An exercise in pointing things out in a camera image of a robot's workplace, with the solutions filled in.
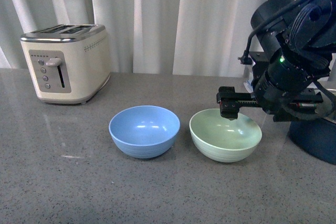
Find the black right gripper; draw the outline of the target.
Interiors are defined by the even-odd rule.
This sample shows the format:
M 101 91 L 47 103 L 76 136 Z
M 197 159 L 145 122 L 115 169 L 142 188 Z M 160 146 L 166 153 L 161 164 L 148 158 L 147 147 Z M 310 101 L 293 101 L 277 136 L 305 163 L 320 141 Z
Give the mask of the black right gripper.
M 273 60 L 281 55 L 283 54 L 277 51 Z M 264 52 L 250 52 L 247 60 L 251 65 L 251 58 L 255 58 L 256 56 L 273 61 L 269 60 Z M 317 104 L 322 103 L 323 99 L 321 93 L 315 93 L 314 88 L 324 93 L 331 101 L 331 92 L 325 89 L 317 80 L 313 81 L 298 96 L 293 98 L 281 97 L 277 100 L 267 100 L 264 98 L 257 100 L 253 92 L 237 93 L 234 87 L 222 86 L 218 88 L 216 101 L 219 104 L 221 117 L 229 120 L 238 119 L 238 112 L 241 107 L 256 107 L 262 108 L 267 114 L 271 114 L 275 122 L 310 121 L 324 118 L 331 114 L 331 110 L 322 112 L 321 114 L 316 112 Z

